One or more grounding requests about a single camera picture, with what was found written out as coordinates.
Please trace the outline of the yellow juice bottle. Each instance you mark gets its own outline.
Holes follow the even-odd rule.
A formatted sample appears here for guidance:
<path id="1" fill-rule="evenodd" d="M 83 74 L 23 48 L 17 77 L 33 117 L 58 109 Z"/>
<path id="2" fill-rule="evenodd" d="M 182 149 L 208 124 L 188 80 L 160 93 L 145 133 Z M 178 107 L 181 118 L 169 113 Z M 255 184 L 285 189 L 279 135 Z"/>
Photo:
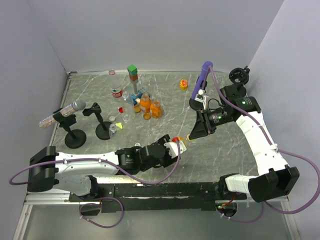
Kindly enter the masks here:
<path id="1" fill-rule="evenodd" d="M 188 141 L 188 140 L 187 140 L 187 135 L 186 135 L 186 136 L 181 136 L 181 137 L 179 138 L 179 140 L 182 141 L 186 147 L 189 146 L 190 143 L 191 143 L 191 141 Z"/>

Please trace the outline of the clear plastic bottle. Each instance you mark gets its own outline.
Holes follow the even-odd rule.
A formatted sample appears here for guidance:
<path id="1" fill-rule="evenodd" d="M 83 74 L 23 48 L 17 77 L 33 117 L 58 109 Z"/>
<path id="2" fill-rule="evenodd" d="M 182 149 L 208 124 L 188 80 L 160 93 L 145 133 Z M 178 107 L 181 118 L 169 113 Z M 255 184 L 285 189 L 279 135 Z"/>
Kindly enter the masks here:
<path id="1" fill-rule="evenodd" d="M 118 127 L 116 126 L 116 124 L 115 123 L 111 123 L 110 125 L 109 125 L 109 138 L 110 139 L 113 139 L 115 136 L 116 136 L 116 134 L 117 134 L 117 131 L 118 131 Z"/>

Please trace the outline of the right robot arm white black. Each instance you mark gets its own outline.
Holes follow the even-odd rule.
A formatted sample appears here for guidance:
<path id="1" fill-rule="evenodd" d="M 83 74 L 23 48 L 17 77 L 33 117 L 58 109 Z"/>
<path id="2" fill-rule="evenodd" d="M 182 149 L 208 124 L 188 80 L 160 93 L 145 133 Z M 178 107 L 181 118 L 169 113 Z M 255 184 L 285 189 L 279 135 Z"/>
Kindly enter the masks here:
<path id="1" fill-rule="evenodd" d="M 249 194 L 257 203 L 287 196 L 296 184 L 300 173 L 290 167 L 278 152 L 267 127 L 257 100 L 244 96 L 245 88 L 229 85 L 222 88 L 222 94 L 237 108 L 222 101 L 216 109 L 209 108 L 210 98 L 200 89 L 189 101 L 196 111 L 196 122 L 189 134 L 189 140 L 213 134 L 217 126 L 235 122 L 243 132 L 254 156 L 258 175 L 231 173 L 220 177 L 218 193 L 223 199 L 230 199 L 235 193 Z"/>

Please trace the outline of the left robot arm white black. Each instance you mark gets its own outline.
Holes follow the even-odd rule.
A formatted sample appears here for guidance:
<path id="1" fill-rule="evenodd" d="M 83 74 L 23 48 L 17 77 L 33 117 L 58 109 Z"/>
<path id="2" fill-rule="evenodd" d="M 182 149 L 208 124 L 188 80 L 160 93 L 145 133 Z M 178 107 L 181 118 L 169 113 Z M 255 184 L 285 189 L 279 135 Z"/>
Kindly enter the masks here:
<path id="1" fill-rule="evenodd" d="M 29 162 L 27 191 L 41 193 L 51 189 L 68 191 L 87 201 L 99 195 L 96 175 L 136 175 L 151 168 L 175 164 L 187 150 L 185 143 L 164 135 L 158 141 L 121 148 L 103 154 L 69 154 L 47 146 Z"/>

